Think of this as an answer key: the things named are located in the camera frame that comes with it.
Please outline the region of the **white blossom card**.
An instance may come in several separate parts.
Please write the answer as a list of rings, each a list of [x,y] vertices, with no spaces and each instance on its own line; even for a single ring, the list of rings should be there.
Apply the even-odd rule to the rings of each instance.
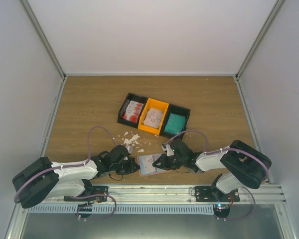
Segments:
[[[154,156],[152,154],[143,155],[139,157],[140,174],[142,176],[157,173],[156,168],[152,166],[153,162],[154,162]]]

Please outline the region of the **pink card holder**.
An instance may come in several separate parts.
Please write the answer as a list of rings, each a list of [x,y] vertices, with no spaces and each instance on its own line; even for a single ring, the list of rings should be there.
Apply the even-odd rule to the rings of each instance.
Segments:
[[[141,177],[167,173],[168,171],[154,167],[152,164],[158,160],[162,153],[142,155],[137,157],[140,166],[139,175]]]

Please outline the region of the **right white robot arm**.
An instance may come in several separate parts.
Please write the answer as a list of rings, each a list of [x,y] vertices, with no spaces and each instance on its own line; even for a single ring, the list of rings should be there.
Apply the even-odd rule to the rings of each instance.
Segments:
[[[228,202],[237,189],[246,186],[258,189],[268,179],[271,160],[240,140],[228,147],[211,152],[193,152],[181,139],[162,146],[164,153],[153,162],[162,170],[187,168],[193,173],[227,169],[218,175],[207,189],[196,190],[197,201]]]

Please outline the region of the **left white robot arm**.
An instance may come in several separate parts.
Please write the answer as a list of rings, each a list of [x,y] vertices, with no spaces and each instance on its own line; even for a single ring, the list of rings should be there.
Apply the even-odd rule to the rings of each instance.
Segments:
[[[59,163],[41,157],[12,179],[14,202],[28,209],[49,198],[87,204],[105,201],[107,190],[96,188],[92,180],[112,173],[125,176],[139,169],[131,149],[122,145],[78,162]]]

